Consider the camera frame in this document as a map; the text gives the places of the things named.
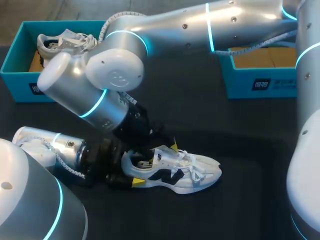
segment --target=sneaker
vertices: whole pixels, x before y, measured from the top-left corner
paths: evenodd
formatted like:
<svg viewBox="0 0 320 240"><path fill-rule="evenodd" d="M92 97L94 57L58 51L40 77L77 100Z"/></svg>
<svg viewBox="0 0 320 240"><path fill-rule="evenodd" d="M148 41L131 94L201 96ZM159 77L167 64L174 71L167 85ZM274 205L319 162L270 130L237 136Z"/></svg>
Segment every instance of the sneaker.
<svg viewBox="0 0 320 240"><path fill-rule="evenodd" d="M40 34L37 38L37 48L43 58L43 67L46 67L48 62L61 51L77 55L92 50L96 45L97 40L91 34L75 33L69 29L58 36Z"/></svg>
<svg viewBox="0 0 320 240"><path fill-rule="evenodd" d="M166 146L154 149L151 166L150 161L144 161L142 155L132 150L124 153L121 166L125 175L145 180L140 188L164 186L177 194L206 189L222 174L220 163L216 160L183 150L176 152Z"/></svg>

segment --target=white coiled cable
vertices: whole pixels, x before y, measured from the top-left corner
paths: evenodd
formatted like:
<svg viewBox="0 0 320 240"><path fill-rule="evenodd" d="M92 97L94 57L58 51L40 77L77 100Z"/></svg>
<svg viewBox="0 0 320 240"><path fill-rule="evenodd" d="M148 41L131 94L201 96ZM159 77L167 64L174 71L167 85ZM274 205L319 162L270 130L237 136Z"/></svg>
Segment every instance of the white coiled cable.
<svg viewBox="0 0 320 240"><path fill-rule="evenodd" d="M252 52L252 51L254 51L256 49L263 48L265 46L274 44L274 43L279 42L281 40L290 38L292 36L295 36L296 34L297 34L297 30L293 30L293 31L281 34L279 36L275 36L275 37L273 37L271 39L268 39L268 40L266 40L264 42L261 42L261 43L259 43L257 45L254 45L254 46L251 46L251 47L248 47L248 48L244 48L244 49L237 50L237 51L214 51L213 54L220 55L220 56L242 55L242 54L250 53L250 52Z"/></svg>
<svg viewBox="0 0 320 240"><path fill-rule="evenodd" d="M122 17L122 16L145 16L142 13L139 12L135 12L135 11L122 11L122 12L118 12L115 15L109 17L109 19L107 21L105 21L105 23L103 24L101 31L100 31L100 35L99 35L99 40L98 43L102 43L102 41L105 38L105 34L107 32L108 27L110 26L110 24L115 21L117 18Z"/></svg>
<svg viewBox="0 0 320 240"><path fill-rule="evenodd" d="M75 170L73 170L71 167L69 167L69 166L62 160L62 158L59 156L57 150L56 150L46 139L44 139L43 137L40 137L40 136L25 137L25 138L21 139L16 145L18 145L18 146L20 147L20 146L23 145L24 143L27 143L27 142L29 142L30 140L34 140L34 139L42 141L42 142L44 143L44 145L45 145L48 149L50 149L52 152L54 152L57 161L62 165L62 167L63 167L65 170L67 170L67 171L70 172L71 174L76 175L76 176L78 176L78 177L80 177L80 178L82 178L82 179L86 179L86 176L85 176L83 173L81 173L81 172L79 172L79 171L75 171Z"/></svg>

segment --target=blue shoe box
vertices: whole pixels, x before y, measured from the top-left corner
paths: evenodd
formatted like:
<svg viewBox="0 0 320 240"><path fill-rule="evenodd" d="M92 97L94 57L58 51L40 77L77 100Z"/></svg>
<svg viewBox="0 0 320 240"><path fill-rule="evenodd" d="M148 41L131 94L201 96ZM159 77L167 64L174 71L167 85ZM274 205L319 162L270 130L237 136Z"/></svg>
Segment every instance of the blue shoe box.
<svg viewBox="0 0 320 240"><path fill-rule="evenodd" d="M28 72L37 50L39 34L58 36L65 29L92 34L98 39L105 21L24 21L4 60L0 75L17 103L49 103L37 87L40 72Z"/></svg>
<svg viewBox="0 0 320 240"><path fill-rule="evenodd" d="M262 48L247 55L220 56L219 62L228 99L297 96L294 48Z"/></svg>

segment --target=shoelace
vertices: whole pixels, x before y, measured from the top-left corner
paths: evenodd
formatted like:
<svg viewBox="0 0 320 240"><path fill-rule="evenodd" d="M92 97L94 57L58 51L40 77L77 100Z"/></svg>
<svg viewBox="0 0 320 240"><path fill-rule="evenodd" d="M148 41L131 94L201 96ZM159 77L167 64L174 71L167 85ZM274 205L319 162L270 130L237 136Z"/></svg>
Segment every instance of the shoelace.
<svg viewBox="0 0 320 240"><path fill-rule="evenodd" d="M197 183L205 178L206 170L197 165L197 159L194 155L189 154L185 150L178 150L178 153L179 153L178 161L179 161L179 164L182 166L174 166L174 168L176 168L176 169L189 168L190 173L191 173L191 178L195 183ZM189 159L187 161L186 166L183 166L183 165L185 165L184 162L186 162L186 160L183 160L184 157L188 157L188 159Z"/></svg>
<svg viewBox="0 0 320 240"><path fill-rule="evenodd" d="M97 45L97 39L94 38L92 34L86 35L84 33L78 33L77 36L79 36L79 40L81 41L80 44L74 45L75 47L81 47L83 46L83 51L90 51Z"/></svg>

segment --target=black n logo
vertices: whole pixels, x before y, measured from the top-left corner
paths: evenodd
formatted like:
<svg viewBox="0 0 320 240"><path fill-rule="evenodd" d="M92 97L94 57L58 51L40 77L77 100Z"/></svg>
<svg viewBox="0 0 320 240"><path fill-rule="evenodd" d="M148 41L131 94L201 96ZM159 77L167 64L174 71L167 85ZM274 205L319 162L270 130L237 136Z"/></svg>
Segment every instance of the black n logo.
<svg viewBox="0 0 320 240"><path fill-rule="evenodd" d="M178 171L175 174L173 174L172 177L170 169L160 169L148 179L152 181L161 179L163 183L175 185L180 179L184 177L184 175L185 174L182 172L181 169L178 169Z"/></svg>

